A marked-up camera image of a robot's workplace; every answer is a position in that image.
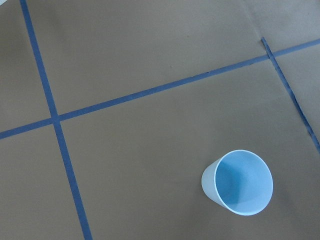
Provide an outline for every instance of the grid square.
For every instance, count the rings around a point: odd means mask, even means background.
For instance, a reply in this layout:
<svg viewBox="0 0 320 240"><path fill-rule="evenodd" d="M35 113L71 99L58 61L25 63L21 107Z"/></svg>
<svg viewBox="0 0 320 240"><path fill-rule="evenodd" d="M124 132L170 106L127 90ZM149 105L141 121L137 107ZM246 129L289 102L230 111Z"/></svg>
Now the grid square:
<svg viewBox="0 0 320 240"><path fill-rule="evenodd" d="M18 0L0 8L0 132L50 117Z"/></svg>
<svg viewBox="0 0 320 240"><path fill-rule="evenodd" d="M270 61L62 127L94 239L315 240L320 234L320 157ZM234 149L257 153L273 175L270 205L252 217L229 212L201 188L204 169Z"/></svg>
<svg viewBox="0 0 320 240"><path fill-rule="evenodd" d="M0 141L2 239L83 239L53 126Z"/></svg>

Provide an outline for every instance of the cup rim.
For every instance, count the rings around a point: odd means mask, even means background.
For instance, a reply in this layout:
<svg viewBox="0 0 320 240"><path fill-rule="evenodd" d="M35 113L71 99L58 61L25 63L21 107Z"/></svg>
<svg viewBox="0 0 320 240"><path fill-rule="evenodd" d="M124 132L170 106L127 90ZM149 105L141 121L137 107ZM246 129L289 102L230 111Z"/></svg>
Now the cup rim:
<svg viewBox="0 0 320 240"><path fill-rule="evenodd" d="M226 156L228 156L228 155L230 155L230 154L232 154L232 153L234 153L234 152L246 152L246 153L252 154L252 155L256 156L257 159L259 159L259 160L266 166L266 168L268 169L269 176L270 176L270 180L271 180L271 187L272 187L272 189L271 189L271 195L270 195L270 197L269 197L269 200L268 200L267 204L266 204L265 206L257 209L257 210L254 210L254 211L245 211L245 212L233 210L233 209L230 208L227 204L225 204L225 202L222 200L222 198L220 197L220 194L219 194L219 192L218 192L217 184L216 184L217 169L218 169L221 161L222 161ZM217 165L216 165L216 167L215 167L215 170L214 170L214 189L215 189L215 192L217 193L217 196L218 196L219 200L221 201L222 205L223 205L226 209L228 209L228 210L230 210L231 212L233 212L233 213L235 213L235 214L238 214L238 215L250 216L250 215L255 215L255 214L261 212L263 209L265 209L265 208L267 207L267 205L269 204L269 202L270 202L270 200L271 200L273 191L274 191L274 181L273 181L273 178L272 178L272 175L271 175L271 172L270 172L269 167L267 166L267 164L265 163L265 161L264 161L261 157L259 157L257 154L255 154L255 153L252 152L252 151L248 151L248 150L244 150L244 149L237 149L237 150L233 150L233 151L230 151L230 152L226 153L224 156L222 156L222 157L218 160L218 163L217 163Z"/></svg>

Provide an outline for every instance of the blue tape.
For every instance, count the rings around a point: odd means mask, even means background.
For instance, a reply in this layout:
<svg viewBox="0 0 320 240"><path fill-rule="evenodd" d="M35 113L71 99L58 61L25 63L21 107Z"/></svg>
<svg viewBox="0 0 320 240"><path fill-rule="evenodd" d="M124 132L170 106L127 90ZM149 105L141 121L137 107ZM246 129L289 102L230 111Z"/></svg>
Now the blue tape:
<svg viewBox="0 0 320 240"><path fill-rule="evenodd" d="M292 47L289 47L289 48L286 48L286 49L283 49L283 50L276 51L273 55L275 57L279 57L279 56L282 56L282 55L285 55L285 54L289 54L289 53L292 53L292 52L295 52L295 51L299 51L299 50L302 50L302 49L313 47L313 46L316 46L316 45L319 45L319 44L320 44L320 39L317 39L317 40L306 42L306 43L303 43L303 44L300 44L300 45L292 46ZM91 113L91 112L94 112L94 111L97 111L97 110L100 110L100 109L108 108L108 107L111 107L111 106L114 106L114 105L117 105L117 104L121 104L121 103L124 103L124 102L128 102L128 101L131 101L131 100L134 100L134 99L142 98L144 96L147 96L147 95L150 95L150 94L153 94L153 93L158 93L158 92L164 91L166 89L174 88L174 87L177 87L177 86L180 86L180 85L183 85L183 84L187 84L187 83L191 83L191 82L194 82L194 81L198 81L198 80L210 77L210 76L218 75L218 74L221 74L221 73L232 71L234 69L238 69L238 68L241 68L241 67L245 67L245 66L248 66L248 65L259 63L259 62L267 60L268 58L269 57L267 55L255 57L255 58L252 58L252 59L249 59L249 60L246 60L246 61L242 61L242 62L233 64L233 65L229 65L229 66L225 66L225 67L222 67L222 68L219 68L219 69L216 69L216 70L205 72L205 73L196 75L194 77L188 77L188 78L181 79L181 80L178 80L178 81L175 81L175 82L172 82L172 83L168 83L168 84L165 84L165 85L162 85L162 86L150 88L150 89L147 89L147 90L144 90L144 91L140 91L140 92L137 92L137 93L126 95L126 96L123 96L123 97L119 97L119 98L116 98L116 99L113 99L113 100L109 100L109 101L98 103L98 104L95 104L95 105L92 105L92 106L84 107L84 108L79 109L79 110L67 112L67 113L62 114L62 115L60 115L58 117L59 117L60 121L71 119L71 118L74 118L74 117L77 117L77 116L81 116L81 115L84 115L84 114L88 114L88 113ZM42 69L44 70L43 64L41 64L41 62L42 61L39 61L40 66L42 65ZM47 89L47 91L46 91L47 94L49 96L52 96L50 87L45 87L45 89ZM11 130L7 130L7 131L4 131L4 132L1 132L0 133L0 136L1 136L0 139L7 138L7 137L10 137L10 136L13 136L13 135L16 135L16 134L27 132L27 131L29 131L29 127L30 127L30 130L42 127L41 125L37 126L37 122L34 123L35 124L34 128L33 128L33 126L29 126L29 125L32 125L32 124L28 124L26 126L21 126L21 127L17 127L17 128L11 129Z"/></svg>
<svg viewBox="0 0 320 240"><path fill-rule="evenodd" d="M286 49L283 49L280 51L276 51L273 55L275 57L279 57L279 56L282 56L285 54L290 54L290 53L293 53L293 52L296 52L296 51L299 51L302 49L310 48L310 47L313 47L318 44L320 44L320 38L317 40L313 40L313 41L309 41L309 42L297 45L297 46L292 46L292 47L289 47L289 48L286 48Z"/></svg>
<svg viewBox="0 0 320 240"><path fill-rule="evenodd" d="M26 28L28 31L28 35L29 35L29 39L30 39L30 43L31 43L31 47L33 50L33 54L34 54L34 58L36 61L36 65L38 68L38 72L40 75L40 79L41 79L41 83L43 86L43 90L44 90L44 94L45 94L45 98L49 107L49 111L50 111L50 115L51 115L51 119L52 119L52 123L54 126L54 131L56 134L56 138L59 144L59 148L60 148L60 152L61 152L61 156L62 156L62 160L63 160L63 164L64 164L64 168L65 168L65 172L69 181L69 185L70 185L70 189L72 192L72 196L73 196L73 201L75 204L75 208L78 214L78 218L80 221L80 225L81 225L81 229L82 229L82 233L84 236L85 240L92 240L92 235L91 235L91 231L89 228L89 224L88 224L88 220L87 220L87 216L86 216L86 212L83 206L83 202L80 196L80 191L78 188L78 184L76 181L76 176L74 173L74 169L72 167L72 163L71 163L71 159L69 156L69 152L68 152L68 148L67 148L67 144L66 144L66 140L62 131L62 127L61 124L59 122L59 117L58 117L58 112L57 112L57 108L55 105L55 101L54 101L54 97L52 95L51 92L51 88L49 85L49 81L48 81L48 77L47 77L47 73L45 70L45 66L41 57L41 53L39 50L39 46L38 46L38 42L37 42L37 38L35 35L35 31L32 25L32 21L31 21L31 17L29 14L29 10L28 10L28 6L26 3L26 0L20 0L20 4L21 4L21 8L22 8L22 12L23 12L23 16L24 16L24 21L26 24Z"/></svg>
<svg viewBox="0 0 320 240"><path fill-rule="evenodd" d="M16 127L16 128L13 128L13 129L10 129L7 131L0 132L0 139L5 139L8 137L17 135L17 134L28 132L30 130L42 128L42 127L48 126L50 124L52 124L52 120L51 120L51 118L48 118L48 119L36 121L34 123L30 123L30 124L27 124L24 126Z"/></svg>
<svg viewBox="0 0 320 240"><path fill-rule="evenodd" d="M300 115L300 117L301 117L301 119L302 119L302 121L303 121L303 123L304 123L304 125L305 125L305 127L307 129L307 131L309 132L309 134L311 136L311 139L312 139L316 149L320 153L319 141L318 141L318 139L317 139L317 137L316 137L311 125L309 124L309 122L307 120L307 117L305 116L304 112L301 109L301 107L300 107L300 105L299 105L299 103L298 103L298 101L296 99L296 96L294 94L294 91L291 89L291 87L290 87L290 85L289 85L284 73L282 72L282 70L281 70L281 68L280 68L280 66L279 66L274 54L272 53L267 41L265 40L264 37L261 39L261 41L262 41L262 43L263 43L263 45L265 47L266 53L268 54L268 56L269 56L269 58L270 58L270 60L271 60L271 62L273 64L276 72L279 75L279 78L281 79L286 91L289 93L289 96L290 96L295 108L297 109L297 111L298 111L298 113L299 113L299 115Z"/></svg>
<svg viewBox="0 0 320 240"><path fill-rule="evenodd" d="M81 109L78 109L78 110L75 110L75 111L71 111L71 112L68 112L68 113L60 115L59 119L60 119L60 121L64 121L64 120L67 120L67 119L78 117L78 116L81 116L81 115L84 115L84 114L88 114L88 113L91 113L91 112L95 112L95 111L98 111L98 110L101 110L101 109L109 108L109 107L114 106L114 105L122 104L122 103L125 103L125 102L128 102L128 101L132 101L132 100L135 100L135 99L139 99L139 98L151 95L151 94L155 94L155 93L159 93L159 92L162 92L162 91L165 91L165 90L168 90L168 89L172 89L172 88L175 88L175 87L178 87L178 86L181 86L181 85L185 85L185 84L189 84L189 83L192 83L192 82L196 82L196 81L199 81L199 80L202 80L202 79L214 76L214 75L219 75L219 74L226 73L226 72L229 72L229 71L232 71L232 70L235 70L235 69L239 69L239 68L242 68L242 67L245 67L245 66L256 64L256 63L265 61L267 59L268 59L267 55L255 57L255 58L252 58L252 59L249 59L249 60L245 60L245 61L242 61L242 62L238 62L238 63L232 64L232 65L229 65L229 66L224 66L224 67L212 70L212 71L201 73L201 74L198 74L198 75L195 75L195 76L192 76L192 77L187 77L187 78L180 79L180 80L177 80L177 81L173 81L173 82L170 82L170 83L167 83L167 84L164 84L164 85L152 87L152 88L149 88L149 89L146 89L146 90L143 90L143 91L139 91L139 92L136 92L136 93L133 93L133 94L129 94L129 95L126 95L126 96L118 97L116 99L112 99L112 100L101 102L101 103L98 103L98 104L95 104L95 105L92 105L92 106L87 106L87 107L84 107L84 108L81 108Z"/></svg>

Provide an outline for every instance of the light blue cup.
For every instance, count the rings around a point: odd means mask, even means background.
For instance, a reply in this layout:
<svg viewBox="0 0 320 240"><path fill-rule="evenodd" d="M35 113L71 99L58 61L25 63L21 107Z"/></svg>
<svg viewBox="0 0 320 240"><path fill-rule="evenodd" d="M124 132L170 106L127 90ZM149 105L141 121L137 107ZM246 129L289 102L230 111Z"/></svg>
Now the light blue cup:
<svg viewBox="0 0 320 240"><path fill-rule="evenodd" d="M4 4L7 0L0 0L0 5Z"/></svg>
<svg viewBox="0 0 320 240"><path fill-rule="evenodd" d="M273 193L268 166L247 150L231 151L212 163L204 170L201 184L211 200L243 216L261 212Z"/></svg>

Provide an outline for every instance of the blue tape line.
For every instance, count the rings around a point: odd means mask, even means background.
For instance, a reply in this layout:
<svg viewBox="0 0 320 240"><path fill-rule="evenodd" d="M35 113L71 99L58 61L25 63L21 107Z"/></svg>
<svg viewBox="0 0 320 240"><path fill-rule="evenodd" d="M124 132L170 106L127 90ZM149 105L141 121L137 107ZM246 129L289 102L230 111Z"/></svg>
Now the blue tape line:
<svg viewBox="0 0 320 240"><path fill-rule="evenodd" d="M316 149L320 153L319 141L318 141L318 139L317 139L312 127L310 126L310 124L309 124L309 122L307 120L307 117L305 116L304 112L301 109L301 107L300 107L300 105L299 105L299 103L298 103L298 101L296 99L296 96L294 94L294 91L291 89L291 87L290 87L290 85L289 85L284 73L282 72L282 70L281 70L281 68L280 68L280 66L279 66L274 54L272 53L267 41L265 40L264 37L261 39L261 41L262 41L262 43L263 43L263 45L265 47L266 53L268 54L268 56L269 56L269 58L270 58L270 60L271 60L271 62L273 64L276 72L279 75L279 78L281 79L286 91L289 93L290 98L293 101L293 104L294 104L295 108L297 109L297 111L298 111L298 113L299 113L299 115L300 115L300 117L301 117L301 119L302 119L302 121L303 121L303 123L304 123L304 125L305 125L305 127L307 129L307 131L309 132L309 134L311 136L311 139L312 139Z"/></svg>
<svg viewBox="0 0 320 240"><path fill-rule="evenodd" d="M52 124L52 120L51 120L51 118L48 118L48 119L36 121L34 123L30 123L30 124L27 124L24 126L16 127L16 128L13 128L13 129L10 129L7 131L0 132L0 139L5 139L8 137L17 135L17 134L28 132L30 130L42 128L42 127L48 126L50 124Z"/></svg>
<svg viewBox="0 0 320 240"><path fill-rule="evenodd" d="M195 75L195 76L192 76L192 77L187 77L187 78L180 79L180 80L177 80L177 81L173 81L173 82L170 82L170 83L167 83L167 84L164 84L164 85L160 85L160 86L152 87L152 88L149 88L149 89L146 89L146 90L143 90L143 91L139 91L139 92L136 92L136 93L133 93L133 94L129 94L129 95L126 95L126 96L118 97L116 99L112 99L112 100L109 100L109 101L101 102L101 103L98 103L98 104L95 104L95 105L92 105L92 106L87 106L87 107L84 107L84 108L81 108L81 109L78 109L78 110L75 110L75 111L67 112L65 114L60 115L59 119L60 119L60 121L64 121L64 120L67 120L67 119L78 117L78 116L81 116L81 115L84 115L84 114L88 114L88 113L91 113L91 112L95 112L95 111L98 111L98 110L101 110L101 109L109 108L109 107L114 106L114 105L122 104L122 103L125 103L125 102L128 102L128 101L132 101L132 100L135 100L135 99L139 99L139 98L151 95L151 94L155 94L155 93L159 93L159 92L162 92L162 91L165 91L165 90L168 90L168 89L172 89L172 88L175 88L175 87L178 87L178 86L181 86L181 85L185 85L185 84L189 84L189 83L192 83L192 82L195 82L195 81L199 81L199 80L202 80L202 79L214 76L214 75L226 73L226 72L229 72L229 71L232 71L232 70L235 70L235 69L239 69L239 68L242 68L242 67L245 67L245 66L256 64L256 63L265 61L267 59L268 59L267 55L258 56L258 57L255 57L255 58L252 58L252 59L249 59L249 60L238 62L238 63L232 64L232 65L229 65L229 66L224 66L224 67L221 67L221 68L218 68L218 69L215 69L215 70L212 70L212 71L208 71L208 72L205 72L205 73L201 73L201 74L198 74L198 75Z"/></svg>
<svg viewBox="0 0 320 240"><path fill-rule="evenodd" d="M283 50L276 51L273 55L275 57L279 57L279 56L282 56L282 55L285 55L285 54L289 54L289 53L292 53L292 52L295 52L295 51L299 51L299 50L302 50L302 49L313 47L313 46L318 45L318 44L320 44L320 39L313 40L313 41L306 42L306 43L303 43L303 44L300 44L300 45L297 45L297 46L292 46L292 47L289 47L289 48L286 48L286 49L283 49ZM208 75L208 77L213 76L213 75L218 75L220 73L228 72L228 71L231 71L231 70L234 70L234 69L237 69L237 68L241 68L241 67L244 67L244 66L248 66L248 65L251 65L251 64L259 63L259 62L262 62L262 61L267 60L267 59L268 59L268 56L264 55L264 56L252 58L252 59L249 59L249 60L246 60L246 61L242 61L242 62L233 64L233 65L230 65L230 66L222 67L222 68L210 71L209 73L212 73L212 74ZM208 74L208 72L197 75L199 77L199 79L194 79L194 80L197 81L197 80L206 78L205 74ZM183 82L184 80L185 79L178 80L177 82L181 81L181 83L177 84L177 86L188 83L188 81L187 82ZM169 86L168 88L164 87L161 90L161 86L159 86L159 87L155 87L154 91L155 91L155 93L157 93L157 92L164 91L165 89L170 89L170 88L174 88L174 87L176 87L176 86L172 86L172 87ZM100 109L111 107L113 105L121 104L121 103L130 101L130 100L134 100L134 99L137 99L137 98L141 98L141 97L153 94L152 93L152 91L153 91L152 89L153 88L150 88L150 89L147 89L145 91L133 93L133 94L130 94L130 95L127 95L127 96L123 96L123 97L119 97L119 98L116 98L116 99L113 99L113 100L110 100L110 101L105 101L105 102L98 103L98 104L95 104L95 105L92 105L92 106L88 106L88 107L85 107L85 108L82 108L82 109L79 109L79 110L71 111L71 112L68 112L68 113L60 115L59 119L61 121L67 120L67 119L71 119L71 118L74 118L74 117L77 117L77 116L81 116L83 114L88 114L88 113L91 113L91 112L94 112L94 111L97 111L97 110L100 110ZM7 137L10 137L10 136L13 136L13 135L16 135L16 134L24 133L26 131L29 131L27 125L26 126L17 127L15 129L11 129L11 130L8 130L8 131L1 132L0 136L2 136L1 138L7 138Z"/></svg>
<svg viewBox="0 0 320 240"><path fill-rule="evenodd" d="M53 126L54 126L54 130L55 130L56 137L58 140L61 156L63 159L64 168L65 168L67 178L69 181L70 189L71 189L73 200L74 200L74 205L76 208L76 212L78 214L78 218L80 221L80 225L82 228L82 233L83 233L84 239L85 240L92 240L92 235L91 235L91 231L89 228L86 212L85 212L83 202L81 199L81 195L80 195L80 191L78 188L75 172L74 172L74 169L73 169L73 166L71 163L69 151L67 148L67 144L66 144L64 133L62 131L61 124L59 121L56 121L53 123Z"/></svg>
<svg viewBox="0 0 320 240"><path fill-rule="evenodd" d="M38 42L36 39L36 35L35 35L35 31L34 31L34 27L32 25L31 22L31 18L30 18L30 14L29 14L29 10L28 10L28 6L26 3L26 0L20 0L20 4L21 4L21 8L22 8L22 12L23 12L23 16L24 16L24 21L26 24L26 28L29 34L29 38L30 38L30 43L31 43L31 47L32 47L32 51L33 51L33 55L35 58L35 62L39 71L39 75L41 78L41 83L43 86L43 90L44 90L44 94L45 94L45 98L47 101L47 104L49 106L49 111L51 116L57 116L57 109L56 109L56 105L54 102L54 97L51 93L51 88L49 85L49 81L48 81L48 77L46 74L46 70L45 70L45 66L44 63L42 61L42 57L40 54L40 50L39 50L39 46L38 46Z"/></svg>
<svg viewBox="0 0 320 240"><path fill-rule="evenodd" d="M320 44L320 38L317 39L317 40L313 40L313 41L309 41L309 42L297 45L297 46L292 46L292 47L289 47L289 48L286 48L286 49L283 49L283 50L280 50L280 51L276 51L273 55L275 57L279 57L279 56L282 56L282 55L285 55L285 54L290 54L292 52L296 52L296 51L299 51L299 50L302 50L302 49L313 47L313 46L318 45L318 44Z"/></svg>
<svg viewBox="0 0 320 240"><path fill-rule="evenodd" d="M41 57L41 53L39 50L38 42L36 39L35 31L34 31L34 28L32 25L32 21L31 21L31 17L29 14L26 0L20 0L20 4L21 4L26 28L27 28L27 31L29 34L34 58L35 58L36 65L37 65L39 75L40 75L40 79L42 82L45 98L46 98L46 101L47 101L47 104L49 107L52 123L54 126L54 131L55 131L56 138L57 138L57 141L59 144L63 164L65 167L65 172L66 172L66 175L67 175L67 178L69 181L69 185L70 185L70 189L72 192L73 201L74 201L75 208L76 208L78 218L80 221L82 233L83 233L85 240L92 240L92 235L91 235L91 231L89 228L86 212L85 212L83 202L82 202L82 199L80 196L80 191L79 191L78 184L77 184L76 177L75 177L75 173L74 173L74 170L72 167L72 163L71 163L71 159L69 156L66 140L65 140L65 137L64 137L64 134L62 131L61 124L59 122L57 108L55 105L54 97L51 92L47 73L46 73L45 66L44 66L44 63L43 63L43 60Z"/></svg>

